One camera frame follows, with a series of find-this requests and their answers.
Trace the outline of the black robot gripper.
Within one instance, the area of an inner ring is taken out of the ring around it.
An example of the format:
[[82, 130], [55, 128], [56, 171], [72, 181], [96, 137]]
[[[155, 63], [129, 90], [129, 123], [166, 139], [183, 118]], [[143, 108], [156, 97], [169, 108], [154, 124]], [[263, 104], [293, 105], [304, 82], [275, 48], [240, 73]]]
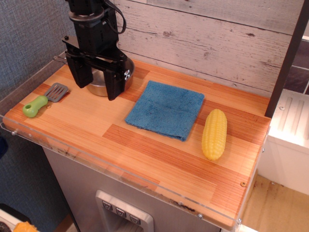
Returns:
[[116, 18], [72, 18], [75, 36], [64, 36], [66, 59], [75, 83], [84, 88], [93, 81], [92, 68], [104, 71], [108, 99], [113, 101], [125, 91], [125, 78], [130, 75], [131, 60], [117, 47], [119, 34]]

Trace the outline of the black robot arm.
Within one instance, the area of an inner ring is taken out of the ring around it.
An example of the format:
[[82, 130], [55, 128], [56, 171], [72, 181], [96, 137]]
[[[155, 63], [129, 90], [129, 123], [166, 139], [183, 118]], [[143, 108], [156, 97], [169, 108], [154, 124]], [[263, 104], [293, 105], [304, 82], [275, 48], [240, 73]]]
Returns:
[[120, 9], [109, 0], [70, 0], [69, 18], [75, 36], [64, 36], [66, 60], [75, 83], [84, 88], [93, 82], [92, 70], [103, 72], [107, 97], [114, 100], [125, 91], [135, 66], [118, 47], [119, 35], [116, 14]]

